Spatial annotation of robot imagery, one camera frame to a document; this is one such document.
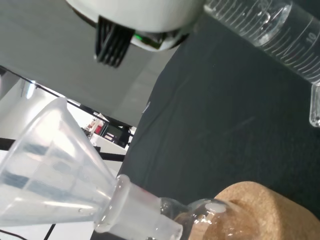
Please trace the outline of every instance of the white wall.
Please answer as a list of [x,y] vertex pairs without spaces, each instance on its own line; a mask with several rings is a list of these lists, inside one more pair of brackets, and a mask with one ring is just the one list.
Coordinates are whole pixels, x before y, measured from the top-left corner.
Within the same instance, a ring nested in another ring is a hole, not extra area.
[[[30,99],[26,98],[29,83],[22,89],[23,80],[19,81],[0,100],[0,137],[17,139],[28,123],[52,100],[52,94],[37,88]],[[93,116],[68,104],[68,110],[80,127],[91,123]]]

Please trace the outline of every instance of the clear funnel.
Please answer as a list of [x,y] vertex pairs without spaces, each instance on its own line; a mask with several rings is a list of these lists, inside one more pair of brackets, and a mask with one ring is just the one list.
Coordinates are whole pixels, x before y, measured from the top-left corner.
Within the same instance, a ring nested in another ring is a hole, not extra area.
[[99,221],[116,184],[58,98],[0,164],[0,226]]
[[112,176],[58,98],[0,164],[0,227],[84,221],[130,240],[179,240],[183,230],[161,214],[160,198]]

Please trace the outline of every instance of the white device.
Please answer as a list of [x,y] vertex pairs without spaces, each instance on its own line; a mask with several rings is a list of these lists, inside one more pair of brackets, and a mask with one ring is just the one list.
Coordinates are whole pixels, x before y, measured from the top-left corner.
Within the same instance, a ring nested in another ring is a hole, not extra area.
[[205,0],[66,1],[96,27],[96,60],[117,67],[130,43],[159,52],[183,42],[203,11]]

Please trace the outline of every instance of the dark gray table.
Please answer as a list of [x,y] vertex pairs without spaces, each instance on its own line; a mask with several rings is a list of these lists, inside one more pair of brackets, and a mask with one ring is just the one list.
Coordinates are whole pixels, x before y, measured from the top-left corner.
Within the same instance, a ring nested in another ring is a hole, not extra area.
[[[299,3],[320,19],[319,1]],[[158,78],[121,173],[184,204],[255,181],[320,218],[320,131],[309,124],[310,89],[203,16]]]

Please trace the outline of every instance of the black cable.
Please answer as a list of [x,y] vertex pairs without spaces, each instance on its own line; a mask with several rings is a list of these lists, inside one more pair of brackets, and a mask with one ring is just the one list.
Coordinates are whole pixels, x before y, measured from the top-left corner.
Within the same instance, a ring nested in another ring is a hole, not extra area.
[[47,232],[47,234],[45,235],[43,240],[48,240],[48,238],[50,237],[50,234],[52,233],[52,231],[54,230],[56,224],[52,224],[49,231]]
[[4,230],[1,230],[1,229],[0,229],[0,233],[7,234],[7,235],[11,235],[11,236],[14,236],[14,237],[16,237],[16,238],[19,238],[19,239],[21,239],[21,240],[28,240],[28,239],[24,238],[23,236],[20,236],[20,235],[18,235],[18,234],[12,233],[12,232],[4,231]]

